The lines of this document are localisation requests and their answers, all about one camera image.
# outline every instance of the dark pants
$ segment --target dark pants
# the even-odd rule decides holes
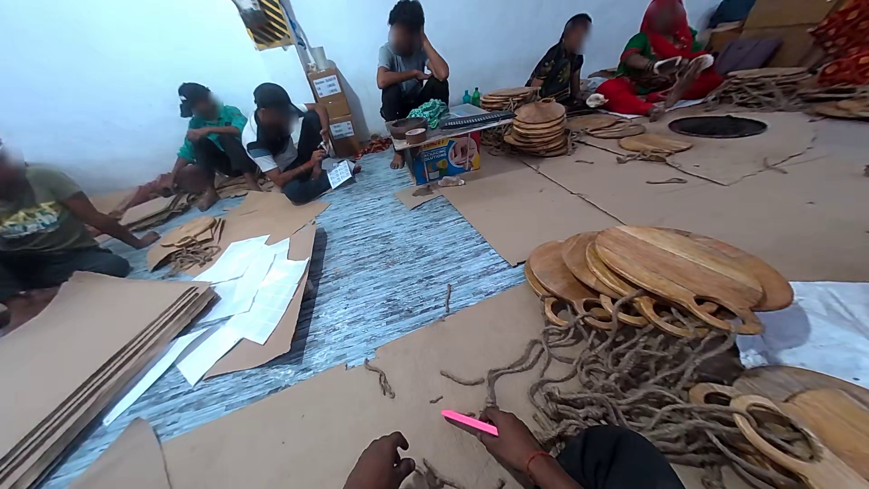
[[[0,302],[19,292],[60,285],[74,271],[126,277],[129,263],[99,246],[67,251],[0,251]]]
[[[406,97],[402,94],[401,84],[389,85],[383,89],[383,93],[381,94],[383,102],[381,115],[386,122],[403,119],[408,116],[410,111],[425,104],[432,98],[442,100],[444,104],[449,104],[449,83],[447,80],[441,81],[435,77],[429,78],[416,97]]]
[[[652,443],[620,426],[593,426],[567,442],[558,455],[583,489],[685,489]]]
[[[256,174],[256,164],[244,150],[241,139],[221,134],[217,140],[220,141],[222,150],[207,137],[200,137],[193,143],[197,167],[210,177],[215,175],[215,171],[220,171],[227,177],[240,177],[243,173]]]
[[[311,155],[317,149],[317,146],[322,143],[321,130],[320,116],[314,111],[305,112],[304,117],[302,117],[302,133],[299,134],[299,144],[296,146],[299,156],[295,158],[293,163],[289,164],[285,171],[292,170],[310,161]],[[293,204],[306,204],[320,197],[323,192],[330,188],[328,174],[323,170],[317,179],[312,178],[311,173],[305,173],[293,178],[293,180],[281,188],[281,192]]]

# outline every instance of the hand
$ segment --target hand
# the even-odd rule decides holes
[[[187,139],[190,141],[196,141],[200,137],[208,136],[209,130],[206,128],[202,129],[190,129],[187,131]]]
[[[477,438],[496,459],[516,471],[524,473],[531,456],[543,451],[531,430],[511,412],[487,407],[480,416],[480,421],[495,425],[498,436],[480,433]]]
[[[401,458],[399,448],[408,449],[408,441],[400,432],[372,441],[350,471],[344,489],[398,489],[416,468],[413,459]]]
[[[136,249],[141,250],[142,248],[147,248],[152,243],[157,241],[157,239],[160,239],[160,233],[158,233],[157,231],[151,231],[148,234],[139,238],[139,242],[136,245]]]

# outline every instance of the green shirt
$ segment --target green shirt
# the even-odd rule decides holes
[[[207,121],[201,117],[193,116],[190,118],[190,123],[187,124],[187,129],[201,129],[203,127],[225,127],[225,126],[233,126],[238,128],[239,138],[242,136],[242,131],[244,131],[244,125],[248,123],[248,118],[242,115],[242,112],[238,110],[238,108],[233,107],[232,105],[223,105],[221,104],[220,110],[218,111],[217,119],[213,121]],[[219,134],[211,133],[208,134],[208,139],[214,141],[217,144],[217,147],[221,150],[223,147],[220,145],[220,141],[217,140]],[[193,152],[193,143],[191,143],[187,139],[187,135],[184,135],[184,144],[181,145],[181,149],[178,150],[178,157],[182,157],[184,159],[188,159],[190,161],[196,161],[196,154]]]
[[[97,246],[63,201],[82,191],[62,171],[44,164],[24,170],[28,188],[0,199],[0,251],[61,251]]]

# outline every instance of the stack of cardboard sheets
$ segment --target stack of cardboard sheets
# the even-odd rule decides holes
[[[199,282],[74,274],[0,343],[0,488],[35,485],[213,297]]]

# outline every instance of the gray t-shirt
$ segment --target gray t-shirt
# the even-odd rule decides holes
[[[380,64],[390,71],[410,71],[410,70],[419,70],[424,71],[426,69],[426,63],[428,63],[428,55],[426,51],[420,48],[414,54],[406,57],[398,56],[392,51],[392,47],[389,43],[381,46],[380,51]],[[405,82],[401,82],[401,93],[405,97],[416,97],[417,94],[422,90],[422,82],[417,80],[416,78],[411,78]]]

